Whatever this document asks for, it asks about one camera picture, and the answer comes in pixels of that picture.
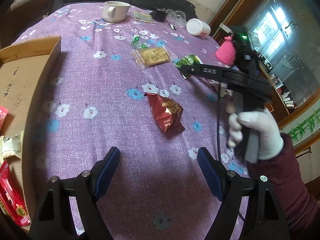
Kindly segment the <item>maroon right sleeve forearm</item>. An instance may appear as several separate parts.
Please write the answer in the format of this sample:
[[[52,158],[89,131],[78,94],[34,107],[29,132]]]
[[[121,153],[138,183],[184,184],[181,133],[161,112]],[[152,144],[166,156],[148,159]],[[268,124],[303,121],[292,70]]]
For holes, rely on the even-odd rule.
[[[319,204],[302,181],[291,137],[281,133],[281,138],[284,140],[282,151],[270,160],[249,164],[250,176],[267,176],[290,230],[303,233],[316,230],[319,226]]]

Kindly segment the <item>right white gloved hand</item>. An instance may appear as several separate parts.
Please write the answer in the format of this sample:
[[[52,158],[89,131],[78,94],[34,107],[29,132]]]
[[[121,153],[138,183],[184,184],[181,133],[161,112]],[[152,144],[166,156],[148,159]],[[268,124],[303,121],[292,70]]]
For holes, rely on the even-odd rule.
[[[255,164],[277,156],[284,146],[278,125],[268,109],[236,114],[229,107],[230,148],[244,147],[245,160]]]

